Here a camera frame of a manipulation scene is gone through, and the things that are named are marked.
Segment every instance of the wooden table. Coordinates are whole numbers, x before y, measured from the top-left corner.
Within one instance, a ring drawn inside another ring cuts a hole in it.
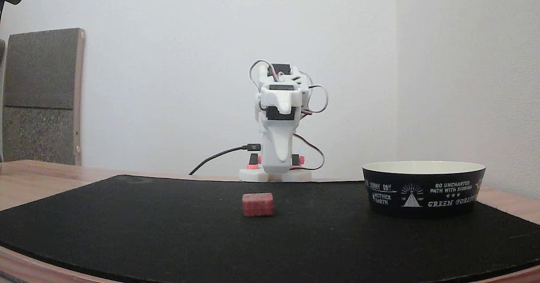
[[[6,162],[2,164],[2,167],[2,173],[0,173],[0,210],[46,198],[118,174],[207,181],[237,181],[237,178],[130,172],[31,160]],[[522,219],[540,224],[540,202],[486,186],[482,186],[478,195],[478,201],[509,214],[519,216]],[[114,282],[40,262],[39,260],[29,258],[4,247],[0,247],[0,273],[23,281],[39,283]],[[532,283],[538,281],[540,281],[540,266],[482,282]]]

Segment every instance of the pyramid logo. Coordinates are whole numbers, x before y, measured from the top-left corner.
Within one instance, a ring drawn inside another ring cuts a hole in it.
[[[410,194],[409,198],[407,199],[407,202],[405,202],[404,207],[420,207],[420,204],[418,204],[418,201],[414,197],[414,194]]]
[[[408,183],[401,189],[401,195],[403,200],[407,198],[405,201],[405,204],[403,204],[403,207],[422,207],[420,203],[418,203],[418,197],[422,197],[424,194],[424,191],[420,188],[420,186]]]

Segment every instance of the black cable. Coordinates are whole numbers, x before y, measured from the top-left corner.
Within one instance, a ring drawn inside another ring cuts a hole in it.
[[[219,154],[214,154],[213,156],[207,158],[206,160],[202,161],[201,164],[197,165],[194,170],[191,170],[189,175],[193,175],[195,171],[199,170],[199,168],[203,167],[204,164],[207,162],[214,160],[214,158],[217,158],[218,156],[222,156],[224,154],[228,154],[229,152],[237,151],[237,150],[248,150],[248,151],[261,151],[261,144],[260,143],[249,143],[247,145],[243,145],[236,148],[231,148],[229,150],[225,150],[220,152]]]

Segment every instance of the gray panel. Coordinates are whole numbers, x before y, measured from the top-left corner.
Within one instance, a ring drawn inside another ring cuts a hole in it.
[[[4,105],[73,109],[79,31],[74,28],[11,35]]]
[[[4,51],[5,41],[3,39],[0,39],[0,64],[2,64],[2,60],[4,59]]]
[[[4,107],[4,161],[76,164],[73,110]]]

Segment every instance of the white wall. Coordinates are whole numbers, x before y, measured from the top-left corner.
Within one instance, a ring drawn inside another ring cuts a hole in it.
[[[540,0],[396,0],[401,159],[540,199]]]
[[[258,58],[295,64],[330,93],[298,130],[327,156],[317,177],[361,177],[362,164],[395,158],[394,0],[23,0],[6,4],[0,38],[67,27],[87,34],[84,166],[189,172],[258,142],[247,79]],[[247,157],[199,173],[236,175]]]

